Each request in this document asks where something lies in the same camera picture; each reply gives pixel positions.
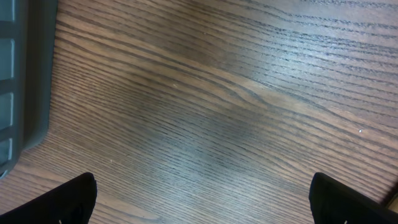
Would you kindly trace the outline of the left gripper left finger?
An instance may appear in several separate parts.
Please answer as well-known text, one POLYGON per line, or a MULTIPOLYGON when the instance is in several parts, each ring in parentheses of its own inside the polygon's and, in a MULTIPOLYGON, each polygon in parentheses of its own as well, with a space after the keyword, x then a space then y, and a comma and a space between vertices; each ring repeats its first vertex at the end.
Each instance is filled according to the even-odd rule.
POLYGON ((1 224, 88 224, 97 197, 94 175, 86 172, 1 215, 1 224))

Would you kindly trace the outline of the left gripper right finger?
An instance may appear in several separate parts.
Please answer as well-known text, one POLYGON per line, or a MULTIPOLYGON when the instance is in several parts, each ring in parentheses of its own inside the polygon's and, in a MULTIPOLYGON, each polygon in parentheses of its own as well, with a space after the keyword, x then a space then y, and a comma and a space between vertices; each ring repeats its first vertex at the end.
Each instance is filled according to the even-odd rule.
POLYGON ((397 213, 332 177, 317 172, 309 191, 315 224, 395 224, 397 213))

